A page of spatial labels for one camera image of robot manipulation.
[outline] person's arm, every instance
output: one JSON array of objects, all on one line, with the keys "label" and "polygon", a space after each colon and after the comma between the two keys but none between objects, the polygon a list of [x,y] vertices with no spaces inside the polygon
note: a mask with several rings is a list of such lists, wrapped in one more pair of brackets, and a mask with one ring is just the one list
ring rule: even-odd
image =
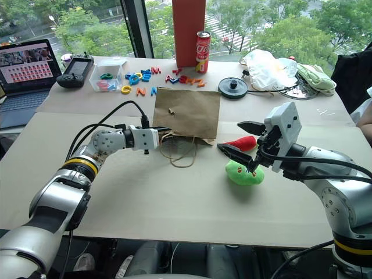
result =
[{"label": "person's arm", "polygon": [[372,102],[369,104],[356,126],[361,129],[372,146]]}]

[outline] crosswalk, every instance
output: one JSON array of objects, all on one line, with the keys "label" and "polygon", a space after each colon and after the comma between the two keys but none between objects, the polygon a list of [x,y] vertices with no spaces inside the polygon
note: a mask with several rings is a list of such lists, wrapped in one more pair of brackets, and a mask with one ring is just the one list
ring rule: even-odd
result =
[{"label": "crosswalk", "polygon": [[[207,31],[211,31],[215,33],[219,39],[223,40],[224,38],[230,39],[230,33],[227,33],[223,30],[223,28],[220,25],[220,22],[215,19],[212,16],[205,15],[205,27]],[[239,34],[235,33],[234,40],[233,40],[233,49],[234,50],[240,50],[240,45],[242,43],[242,37]],[[249,36],[246,36],[243,41],[242,51],[250,48],[250,38]],[[252,47],[252,50],[257,48],[257,45],[255,44]]]}]

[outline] green plush toy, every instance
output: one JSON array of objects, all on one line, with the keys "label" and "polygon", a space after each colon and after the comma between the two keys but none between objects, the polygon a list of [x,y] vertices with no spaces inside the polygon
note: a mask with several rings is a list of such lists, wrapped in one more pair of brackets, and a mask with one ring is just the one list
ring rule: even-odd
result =
[{"label": "green plush toy", "polygon": [[236,184],[241,186],[250,186],[255,184],[260,184],[265,177],[263,170],[260,166],[257,167],[255,173],[256,175],[253,176],[252,173],[248,173],[246,171],[246,167],[242,164],[239,164],[233,160],[230,160],[226,167],[227,176]]}]

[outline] orange box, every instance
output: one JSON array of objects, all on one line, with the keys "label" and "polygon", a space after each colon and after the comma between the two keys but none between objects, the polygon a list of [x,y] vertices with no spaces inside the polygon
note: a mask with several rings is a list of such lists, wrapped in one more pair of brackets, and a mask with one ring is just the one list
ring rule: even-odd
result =
[{"label": "orange box", "polygon": [[204,30],[205,0],[172,0],[177,67],[196,66],[196,34]]}]

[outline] black pulley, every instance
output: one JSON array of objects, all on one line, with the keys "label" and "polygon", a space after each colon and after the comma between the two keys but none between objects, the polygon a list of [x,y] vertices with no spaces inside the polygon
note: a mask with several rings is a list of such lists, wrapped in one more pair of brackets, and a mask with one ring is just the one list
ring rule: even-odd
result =
[{"label": "black pulley", "polygon": [[222,96],[229,99],[240,99],[245,96],[248,90],[244,80],[235,77],[227,77],[220,81],[219,91]]}]

